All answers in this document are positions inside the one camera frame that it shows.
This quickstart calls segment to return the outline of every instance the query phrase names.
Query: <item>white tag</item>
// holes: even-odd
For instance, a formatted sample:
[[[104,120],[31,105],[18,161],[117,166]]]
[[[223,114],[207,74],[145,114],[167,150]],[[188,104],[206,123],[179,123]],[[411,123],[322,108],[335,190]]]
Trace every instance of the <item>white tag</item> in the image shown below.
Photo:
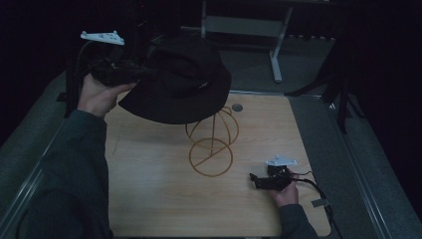
[[[275,158],[266,161],[266,164],[269,166],[288,166],[298,164],[294,159],[289,159],[283,156],[276,155]]]
[[[124,39],[121,38],[117,31],[113,31],[112,33],[90,33],[88,34],[86,31],[82,32],[81,34],[82,39],[96,41],[96,42],[104,42],[116,45],[124,45]]]

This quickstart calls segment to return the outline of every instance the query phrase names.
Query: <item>black cable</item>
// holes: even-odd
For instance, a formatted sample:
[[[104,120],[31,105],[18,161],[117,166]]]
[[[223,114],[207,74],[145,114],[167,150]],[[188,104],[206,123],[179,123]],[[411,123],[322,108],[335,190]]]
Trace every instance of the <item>black cable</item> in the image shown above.
[[[301,182],[306,182],[306,183],[309,183],[310,185],[312,185],[313,187],[314,187],[314,189],[319,193],[319,195],[320,195],[320,198],[322,198],[322,199],[325,199],[325,200],[328,200],[327,198],[326,198],[326,196],[325,196],[325,194],[322,192],[322,190],[320,190],[320,188],[313,182],[313,181],[311,181],[311,180],[309,180],[309,179],[306,179],[306,178],[304,178],[304,179],[298,179],[298,178],[292,178],[292,180],[293,181],[301,181]],[[335,223],[335,221],[334,221],[334,218],[333,218],[333,211],[332,211],[332,206],[329,204],[328,206],[325,206],[324,207],[324,209],[325,209],[325,212],[326,212],[326,214],[327,214],[327,216],[328,216],[328,222],[329,222],[329,224],[332,224],[333,226],[334,226],[334,228],[335,228],[335,231],[337,232],[337,234],[338,234],[338,237],[340,238],[340,239],[343,239],[343,237],[342,237],[342,235],[341,235],[341,232],[340,232],[340,230],[339,230],[339,228],[338,228],[338,226],[337,226],[337,224]]]

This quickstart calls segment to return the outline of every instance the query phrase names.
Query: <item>person's right hand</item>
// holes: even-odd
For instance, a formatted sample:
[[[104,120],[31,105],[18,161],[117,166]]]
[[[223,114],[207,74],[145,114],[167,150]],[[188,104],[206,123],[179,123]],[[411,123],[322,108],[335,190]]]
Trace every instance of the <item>person's right hand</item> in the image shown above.
[[[299,192],[296,188],[296,181],[292,181],[285,189],[282,191],[270,190],[270,195],[273,197],[278,207],[286,206],[289,204],[298,204],[299,203]]]

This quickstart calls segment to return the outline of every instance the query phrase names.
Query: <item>black hat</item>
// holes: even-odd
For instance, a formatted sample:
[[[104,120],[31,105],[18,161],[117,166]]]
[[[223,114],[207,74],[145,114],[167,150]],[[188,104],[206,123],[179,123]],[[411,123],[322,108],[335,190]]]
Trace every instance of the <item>black hat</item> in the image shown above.
[[[183,124],[207,119],[226,104],[231,75],[209,41],[177,37],[158,46],[144,77],[118,104],[147,120]]]

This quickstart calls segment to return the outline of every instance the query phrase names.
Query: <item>jacket sleeve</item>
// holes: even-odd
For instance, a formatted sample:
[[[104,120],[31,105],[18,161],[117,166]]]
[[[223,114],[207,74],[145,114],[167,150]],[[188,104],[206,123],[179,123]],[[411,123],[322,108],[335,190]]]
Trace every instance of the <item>jacket sleeve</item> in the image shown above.
[[[313,239],[317,233],[308,222],[304,209],[299,204],[279,208],[282,222],[281,239]]]
[[[106,122],[74,111],[41,159],[30,203],[30,238],[109,238]]]

